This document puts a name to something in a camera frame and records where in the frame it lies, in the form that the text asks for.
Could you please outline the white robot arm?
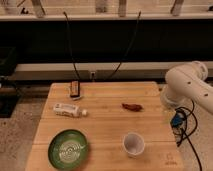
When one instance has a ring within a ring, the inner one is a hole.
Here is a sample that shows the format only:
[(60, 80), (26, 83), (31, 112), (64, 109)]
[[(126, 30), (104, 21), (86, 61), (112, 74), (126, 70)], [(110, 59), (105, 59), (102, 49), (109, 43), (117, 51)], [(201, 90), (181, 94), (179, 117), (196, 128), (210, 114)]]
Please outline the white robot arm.
[(186, 99), (213, 115), (213, 87), (205, 82), (208, 77), (207, 66), (200, 61), (192, 61), (175, 66), (165, 74), (166, 85), (160, 99), (167, 108), (180, 107)]

